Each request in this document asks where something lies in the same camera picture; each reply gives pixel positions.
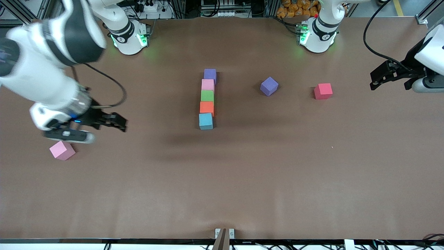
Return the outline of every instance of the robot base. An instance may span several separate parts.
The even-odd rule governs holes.
[[[326,40],[321,40],[321,38],[318,37],[313,30],[311,30],[315,19],[316,18],[311,17],[301,23],[301,26],[305,26],[307,27],[307,29],[298,30],[298,32],[304,32],[304,34],[298,36],[297,39],[298,43],[306,47],[307,50],[314,53],[322,53],[325,52],[333,44],[336,33],[334,33],[334,35],[332,35],[330,38],[327,38]]]
[[[134,24],[135,31],[133,35],[128,38],[126,43],[120,43],[118,39],[112,39],[114,46],[124,55],[134,55],[148,46],[147,25],[140,23],[137,20],[131,20]]]

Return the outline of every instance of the white robotic arm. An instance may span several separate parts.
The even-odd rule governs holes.
[[[116,4],[122,0],[89,0],[94,14],[100,18],[111,33],[114,46],[125,55],[134,55],[147,43],[147,25],[130,20],[125,11]]]
[[[97,61],[106,41],[86,0],[62,2],[61,16],[11,29],[0,39],[0,83],[35,102],[31,117],[46,137],[91,143],[91,133],[72,130],[69,124],[76,121],[96,129],[106,125],[125,131],[126,120],[94,109],[99,104],[64,74],[67,66]]]
[[[304,33],[299,37],[299,44],[314,53],[325,52],[333,44],[337,28],[345,15],[342,3],[363,3],[370,0],[319,0],[321,11],[318,17],[311,17],[301,24]]]
[[[430,30],[426,37],[417,43],[399,65],[387,60],[370,73],[371,90],[381,84],[409,78],[404,83],[406,90],[416,93],[444,92],[444,25]]]

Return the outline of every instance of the wire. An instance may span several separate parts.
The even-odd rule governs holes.
[[[92,107],[91,107],[92,109],[107,109],[107,108],[117,107],[117,106],[121,105],[122,103],[124,103],[124,102],[127,100],[127,90],[125,89],[125,87],[124,87],[123,85],[121,85],[118,81],[116,81],[116,80],[115,80],[114,78],[112,78],[111,76],[109,76],[109,75],[103,73],[102,71],[100,71],[100,70],[94,68],[93,66],[91,66],[91,65],[89,65],[89,64],[87,64],[87,63],[84,63],[84,64],[85,64],[86,66],[88,66],[89,68],[91,68],[92,70],[96,71],[97,73],[99,73],[99,74],[101,74],[101,75],[107,77],[107,78],[110,79],[111,81],[115,82],[115,83],[120,87],[120,89],[122,90],[122,98],[121,98],[120,101],[118,101],[117,103],[115,103],[115,104],[111,104],[111,105],[92,106]]]
[[[134,11],[134,14],[136,14],[137,20],[141,20],[141,19],[139,18],[139,15],[137,15],[136,10],[133,8],[133,5],[131,5],[131,3],[130,3],[128,0],[125,0],[125,1],[130,5],[131,9]]]
[[[77,71],[75,70],[74,66],[71,66],[71,70],[72,70],[72,76],[74,77],[74,80],[79,82],[79,78],[77,76]]]
[[[177,13],[182,14],[183,16],[185,16],[184,13],[182,13],[182,12],[180,12],[180,11],[177,11],[177,10],[171,5],[171,3],[170,3],[169,0],[166,0],[166,1],[168,2],[169,6],[170,6],[170,8],[171,8],[171,12],[174,11],[174,16],[176,17],[176,19],[178,19],[178,18],[177,18]]]
[[[103,250],[110,250],[111,249],[111,243],[106,243],[105,247],[103,248]]]
[[[444,234],[434,234],[434,235],[429,236],[429,237],[427,237],[425,239],[422,239],[422,241],[428,241],[428,240],[433,239],[433,238],[438,237],[438,236],[444,236]]]
[[[265,12],[265,8],[264,8],[264,10],[263,10],[261,13],[258,13],[258,14],[255,14],[255,15],[262,15],[264,12]],[[250,13],[251,13],[251,7],[250,7],[250,12],[248,13],[247,18],[250,17]]]
[[[157,19],[154,19],[153,25],[151,25],[150,33],[148,34],[149,36],[151,36],[153,34],[153,32],[154,32],[154,26],[156,25],[156,20]]]
[[[292,26],[292,27],[296,27],[296,24],[287,23],[283,19],[279,19],[279,18],[277,18],[275,16],[265,16],[265,17],[271,17],[271,18],[275,19],[276,21],[280,22],[281,24]]]
[[[159,4],[160,4],[160,6],[162,6],[162,7],[166,7],[166,6],[168,6],[167,4],[166,5],[163,5],[163,4],[161,4],[160,3],[160,0],[159,1],[157,1]]]
[[[212,17],[212,16],[215,16],[215,15],[219,12],[220,7],[221,7],[221,1],[220,1],[220,0],[217,0],[217,4],[214,4],[214,10],[213,10],[213,13],[211,13],[211,14],[208,15],[208,16],[202,14],[202,16],[204,16],[204,17]]]
[[[277,248],[279,248],[280,250],[283,250],[282,247],[280,247],[279,245],[274,245],[274,246],[270,247],[270,249],[273,249],[273,247],[277,247]]]
[[[398,247],[398,245],[395,245],[395,244],[393,244],[393,243],[390,243],[390,241],[388,241],[388,240],[385,240],[385,241],[387,241],[388,244],[394,246],[394,247],[397,248],[398,250],[404,250],[404,249]]]
[[[263,248],[266,248],[267,250],[271,250],[271,248],[266,247],[266,246],[264,246],[264,245],[262,245],[262,244],[259,244],[259,243],[257,243],[257,242],[255,242],[255,244],[258,245],[258,246],[261,246],[261,247],[263,247]]]
[[[333,250],[333,248],[331,248],[331,247],[329,247],[329,246],[322,245],[322,244],[321,244],[321,246],[323,246],[323,247],[325,247],[325,248],[327,248],[327,249]]]
[[[382,8],[383,8],[386,4],[388,4],[390,1],[391,1],[391,0],[387,0],[387,1],[385,1],[385,2],[384,2],[384,3],[383,3],[383,4],[382,4],[382,5],[376,10],[376,12],[373,14],[373,16],[370,17],[370,20],[369,20],[369,22],[367,23],[367,25],[366,25],[366,27],[365,27],[365,29],[364,29],[364,35],[363,35],[364,45],[367,47],[367,49],[369,49],[369,51],[370,51],[371,53],[373,53],[373,54],[375,54],[375,55],[377,55],[377,56],[380,56],[380,57],[382,57],[382,58],[385,58],[385,59],[387,59],[387,60],[391,60],[391,61],[395,62],[397,65],[399,65],[399,66],[403,67],[404,69],[406,69],[408,72],[412,72],[411,69],[405,67],[405,66],[404,66],[402,63],[400,63],[399,61],[396,61],[395,59],[393,59],[393,58],[391,58],[391,57],[389,57],[389,56],[386,56],[386,55],[383,55],[383,54],[381,54],[381,53],[376,52],[375,50],[373,50],[373,49],[367,44],[366,36],[367,36],[367,30],[368,30],[368,28],[369,28],[369,26],[370,26],[370,23],[373,21],[373,19],[376,17],[376,15],[379,13],[379,11],[381,11]]]

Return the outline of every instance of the black cable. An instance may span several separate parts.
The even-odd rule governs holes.
[[[134,14],[136,15],[136,20],[138,20],[138,21],[140,21],[141,19],[140,19],[140,17],[139,17],[139,15],[137,14],[137,12],[136,12],[136,10],[133,8],[133,5],[128,1],[128,0],[125,0],[128,4],[129,4],[129,6],[131,7],[131,9],[134,11]]]
[[[434,235],[429,236],[429,237],[427,237],[425,239],[422,239],[422,241],[428,241],[428,240],[433,239],[433,238],[438,237],[438,236],[444,236],[444,234],[434,234]]]
[[[74,66],[71,66],[71,70],[72,70],[72,76],[74,77],[74,80],[79,82],[79,78],[77,76],[77,71],[75,70]]]
[[[185,17],[185,14],[182,13],[182,12],[180,12],[180,11],[178,11],[178,10],[176,10],[176,9],[171,5],[171,3],[170,3],[169,0],[167,0],[167,2],[168,2],[168,5],[169,5],[170,8],[171,8],[171,12],[174,12],[174,15],[176,16],[176,19],[178,19],[178,18],[177,18],[177,13],[182,14],[183,17]]]
[[[105,247],[103,248],[103,250],[110,250],[111,249],[111,243],[106,243]]]
[[[322,244],[321,244],[321,246],[323,246],[323,247],[325,247],[325,248],[327,248],[327,249],[333,250],[333,248],[331,248],[331,247],[329,247],[329,246],[325,246],[325,245],[322,245]]]
[[[369,28],[369,26],[370,26],[370,23],[373,21],[373,19],[376,17],[376,15],[379,13],[379,11],[381,11],[382,8],[383,8],[386,4],[388,4],[390,1],[391,1],[391,0],[387,0],[386,2],[384,2],[384,3],[383,3],[383,4],[382,4],[382,5],[376,10],[376,12],[373,14],[373,16],[370,17],[370,20],[369,20],[369,22],[367,23],[367,25],[366,25],[366,27],[365,27],[365,29],[364,29],[364,35],[363,35],[364,45],[367,47],[367,49],[369,49],[369,51],[370,51],[371,53],[373,53],[373,54],[375,54],[375,55],[377,55],[377,56],[380,56],[380,57],[382,57],[382,58],[385,58],[385,59],[387,59],[387,60],[391,60],[391,61],[395,62],[396,64],[398,64],[399,66],[401,66],[401,67],[403,67],[404,69],[406,69],[407,71],[412,72],[411,69],[405,67],[405,66],[404,66],[402,63],[400,63],[399,61],[396,61],[395,59],[393,59],[393,58],[391,58],[391,57],[389,57],[389,56],[386,56],[386,55],[383,55],[383,54],[381,54],[381,53],[376,52],[374,49],[372,49],[372,48],[367,44],[366,36],[367,36],[367,30],[368,30],[368,28]]]
[[[394,247],[395,247],[395,248],[397,248],[398,250],[404,250],[404,249],[402,249],[402,248],[398,247],[398,245],[396,245],[396,244],[393,244],[393,243],[391,243],[391,242],[390,242],[390,241],[388,241],[388,240],[385,240],[385,241],[387,241],[387,243],[388,243],[388,244],[390,244],[390,245],[394,246]]]
[[[273,18],[273,19],[275,19],[276,21],[280,22],[281,24],[286,24],[286,25],[288,25],[288,26],[296,27],[296,24],[287,23],[287,22],[285,22],[284,20],[279,19],[279,18],[277,18],[277,17],[275,17],[275,16],[265,16],[265,17]]]
[[[277,17],[275,17],[275,16],[266,16],[266,17],[271,17],[271,18],[275,19],[276,21],[280,22],[281,24],[283,24],[283,25],[285,26],[285,28],[286,28],[290,33],[292,33],[292,34],[294,34],[294,35],[303,35],[303,33],[301,33],[301,32],[295,32],[295,31],[291,30],[291,29],[288,27],[288,26],[290,26],[290,27],[296,27],[296,24],[290,24],[290,23],[287,23],[287,22],[285,22],[284,20],[279,19],[279,18],[277,18]]]
[[[299,250],[304,249],[304,248],[305,248],[306,246],[308,246],[308,245],[310,245],[310,244],[307,244],[307,245],[302,246],[301,248],[299,248]]]
[[[214,4],[214,10],[213,10],[213,13],[211,13],[211,14],[208,15],[208,16],[202,14],[202,16],[204,16],[204,17],[212,17],[212,16],[215,16],[215,15],[219,12],[220,7],[221,7],[221,1],[220,1],[220,0],[217,0],[217,3]]]
[[[258,14],[255,14],[255,15],[262,15],[264,12],[265,12],[265,8],[264,8],[264,10],[261,13],[258,13]],[[248,13],[247,18],[250,17],[250,13],[251,13],[251,7],[250,7],[250,12]]]
[[[280,250],[283,250],[282,247],[280,247],[279,245],[274,245],[274,246],[272,246],[270,249],[273,249],[273,247],[277,247],[277,248],[279,248]]]
[[[87,64],[87,63],[84,63],[84,64],[85,64],[86,66],[88,66],[89,68],[91,68],[92,70],[96,71],[97,73],[99,73],[99,74],[101,74],[101,75],[107,77],[107,78],[110,79],[111,81],[115,82],[115,83],[120,87],[120,89],[122,90],[122,98],[121,98],[120,101],[118,101],[117,103],[115,103],[115,104],[111,104],[111,105],[92,106],[91,108],[93,108],[93,109],[107,109],[107,108],[113,108],[113,107],[117,107],[117,106],[121,105],[122,103],[124,103],[124,102],[127,100],[127,90],[125,89],[125,87],[124,87],[123,85],[121,85],[118,81],[116,81],[116,79],[112,78],[111,76],[109,76],[109,75],[103,73],[102,71],[100,71],[100,70],[94,68],[93,66],[91,66],[91,65],[89,65],[89,64]]]

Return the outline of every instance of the cube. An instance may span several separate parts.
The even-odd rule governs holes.
[[[202,79],[202,90],[214,91],[214,80],[213,79]]]
[[[212,101],[201,101],[199,113],[211,113],[214,117],[214,103]]]
[[[62,161],[66,161],[69,157],[73,156],[75,154],[74,149],[72,148],[71,144],[65,141],[59,141],[54,146],[49,148],[52,155],[55,159],[59,159]]]
[[[199,114],[199,127],[201,130],[213,129],[213,117],[211,113]]]
[[[278,86],[279,84],[273,78],[268,77],[267,80],[261,84],[261,91],[269,97],[278,89]]]
[[[314,98],[316,100],[329,99],[333,95],[330,83],[320,83],[314,88]]]
[[[214,92],[211,90],[202,90],[200,101],[214,101]]]
[[[216,69],[205,69],[203,71],[203,78],[204,79],[213,79],[214,84],[217,83],[216,81]]]

